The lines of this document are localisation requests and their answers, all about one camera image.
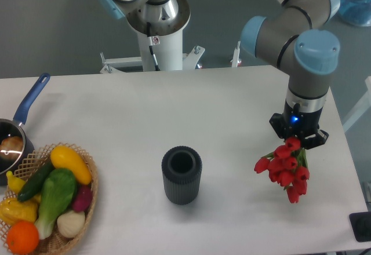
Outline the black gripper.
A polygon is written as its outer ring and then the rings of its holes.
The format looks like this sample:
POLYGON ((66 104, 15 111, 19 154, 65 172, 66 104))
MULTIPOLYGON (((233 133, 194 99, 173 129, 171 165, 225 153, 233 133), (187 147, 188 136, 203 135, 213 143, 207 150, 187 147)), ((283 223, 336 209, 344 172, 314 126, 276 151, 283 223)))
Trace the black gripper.
POLYGON ((301 146, 306 150, 324 145, 329 133, 319 128, 322 109, 302 112, 300 108, 300 104, 291 107, 286 102, 282 114, 274 113, 269 120, 274 132, 285 141, 291 137, 299 139, 301 146))

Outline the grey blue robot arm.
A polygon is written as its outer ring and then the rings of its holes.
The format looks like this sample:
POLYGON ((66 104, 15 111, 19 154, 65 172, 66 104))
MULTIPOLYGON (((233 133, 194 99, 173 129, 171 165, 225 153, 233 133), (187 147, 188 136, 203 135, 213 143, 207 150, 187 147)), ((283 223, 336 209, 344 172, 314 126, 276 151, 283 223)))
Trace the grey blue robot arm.
MULTIPOLYGON (((144 71, 191 70, 203 49, 183 53, 183 29, 190 19, 186 0, 98 0, 114 18, 136 31, 144 71)), ((277 0, 283 12, 269 20, 251 18, 238 48, 288 74, 283 113, 270 124, 281 139, 296 137, 307 150, 326 143, 319 119, 337 67, 340 43, 321 30, 338 11, 340 0, 277 0)))

